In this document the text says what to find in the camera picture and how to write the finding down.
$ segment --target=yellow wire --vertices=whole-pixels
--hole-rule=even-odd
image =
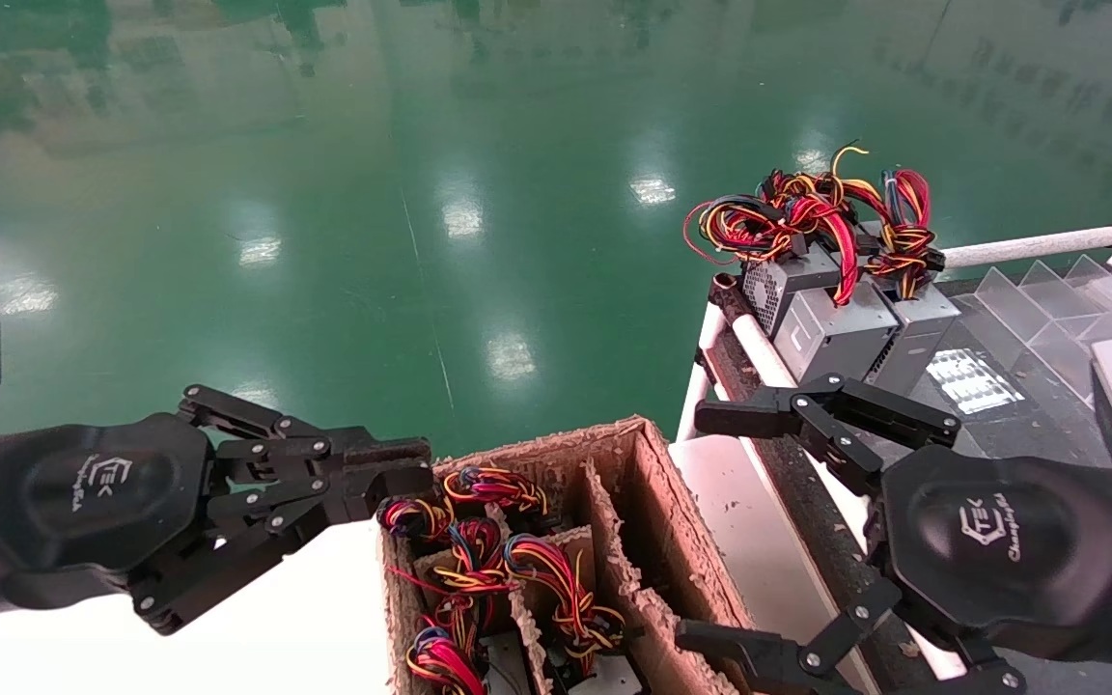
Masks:
[[[844,156],[844,152],[856,152],[860,155],[868,155],[868,150],[862,150],[860,147],[853,147],[851,145],[840,147],[838,152],[835,152],[835,158],[831,160],[831,176],[833,177],[838,176],[837,175],[838,159]]]

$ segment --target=cardboard divider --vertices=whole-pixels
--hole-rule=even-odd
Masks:
[[[582,461],[586,471],[590,528],[596,538],[596,565],[600,589],[612,590],[615,604],[631,628],[641,628],[641,637],[629,643],[629,652],[643,669],[654,695],[733,695],[732,682],[716,673],[706,658],[676,648],[678,617],[654,589],[643,588],[643,573],[626,557],[620,532],[624,520],[615,510],[612,497],[599,478],[595,461]]]
[[[513,536],[513,530],[508,527],[500,507],[490,505],[486,515],[500,525],[504,537],[510,538]],[[530,608],[526,607],[523,593],[524,586],[522,584],[508,592],[508,615],[513,617],[517,633],[522,636],[522,651],[526,654],[526,668],[530,671],[530,683],[534,685],[535,695],[553,695],[553,682],[550,678],[544,677],[544,659],[547,658],[547,654],[543,644],[539,643],[543,631],[538,629],[534,613],[530,613]]]

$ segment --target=clear plastic tray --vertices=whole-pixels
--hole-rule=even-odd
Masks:
[[[1023,276],[1020,291],[1027,295],[1027,298],[1041,307],[1042,311],[1050,314],[1051,319],[1091,317],[1101,312],[1098,305],[1089,302],[1068,281],[1051,271],[1050,266],[1040,260]]]
[[[997,268],[990,268],[990,272],[984,274],[975,295],[1006,330],[1024,342],[1032,340],[1050,322],[1050,316]]]
[[[1095,260],[1080,256],[1064,279],[1079,296],[1103,311],[1112,311],[1112,274]]]

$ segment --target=white table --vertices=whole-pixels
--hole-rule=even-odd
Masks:
[[[126,596],[0,613],[0,695],[385,695],[375,523],[340,525],[171,637]]]

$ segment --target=white surface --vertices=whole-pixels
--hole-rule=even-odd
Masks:
[[[719,435],[667,448],[757,628],[807,643],[837,608],[749,449]],[[853,651],[840,673],[856,689],[877,692],[860,653]]]
[[[0,615],[0,695],[385,695],[378,525],[340,525],[171,637],[126,596]]]

